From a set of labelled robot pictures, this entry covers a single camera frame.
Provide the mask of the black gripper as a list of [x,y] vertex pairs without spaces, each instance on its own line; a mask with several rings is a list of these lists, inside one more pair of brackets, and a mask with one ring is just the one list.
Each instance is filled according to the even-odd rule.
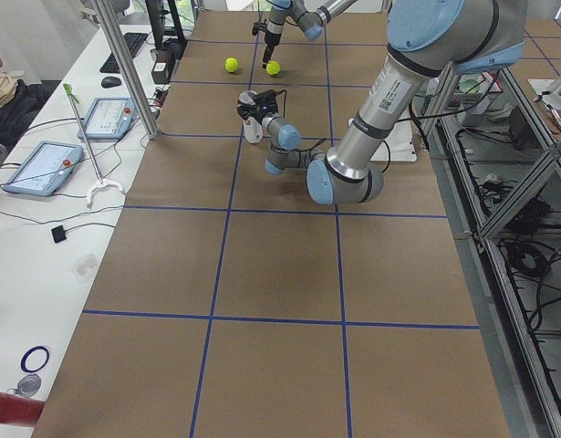
[[260,122],[267,114],[266,105],[248,104],[238,101],[236,106],[237,114],[242,120],[246,120],[245,124],[253,129],[261,129]]
[[279,45],[281,35],[267,30],[265,33],[265,51],[262,58],[262,68],[266,68],[267,65],[273,60],[273,54],[275,47]]

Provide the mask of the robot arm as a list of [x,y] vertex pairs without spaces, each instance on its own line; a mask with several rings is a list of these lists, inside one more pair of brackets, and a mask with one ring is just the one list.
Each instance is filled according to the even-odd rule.
[[318,38],[324,27],[336,16],[345,12],[355,3],[354,0],[326,1],[315,11],[306,9],[303,1],[269,1],[271,9],[268,18],[254,22],[252,35],[259,32],[265,34],[265,52],[262,59],[262,68],[266,68],[272,60],[275,48],[280,44],[284,25],[291,18],[309,41]]
[[526,12],[525,1],[397,1],[389,13],[384,67],[339,145],[299,150],[301,136],[279,114],[274,90],[240,94],[245,137],[255,143],[269,134],[266,170],[305,169],[315,203],[370,201],[383,186],[370,160],[422,84],[447,65],[458,75],[513,65],[523,53]]

